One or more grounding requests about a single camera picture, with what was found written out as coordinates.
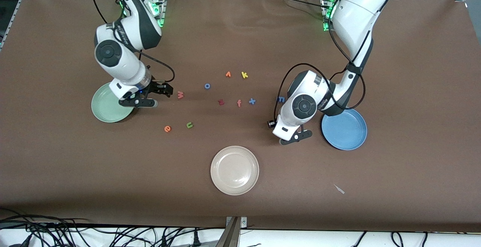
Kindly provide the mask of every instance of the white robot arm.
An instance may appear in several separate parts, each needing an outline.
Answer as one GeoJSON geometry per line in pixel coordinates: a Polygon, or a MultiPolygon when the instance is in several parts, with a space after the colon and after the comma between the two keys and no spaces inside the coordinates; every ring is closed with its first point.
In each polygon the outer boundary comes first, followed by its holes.
{"type": "Polygon", "coordinates": [[[349,50],[350,56],[347,56],[350,62],[339,84],[310,70],[296,76],[287,91],[288,100],[282,106],[277,121],[269,123],[270,127],[275,126],[273,134],[281,138],[281,144],[310,137],[310,131],[296,130],[311,120],[316,110],[333,116],[346,109],[372,50],[372,28],[386,2],[387,0],[335,0],[330,19],[337,35],[349,50]]]}
{"type": "Polygon", "coordinates": [[[157,101],[147,99],[147,94],[154,92],[170,97],[173,88],[167,83],[154,82],[149,69],[133,52],[156,47],[162,36],[161,29],[151,13],[151,0],[120,2],[129,9],[129,16],[97,28],[95,60],[113,76],[110,89],[119,98],[120,105],[155,107],[157,101]]]}

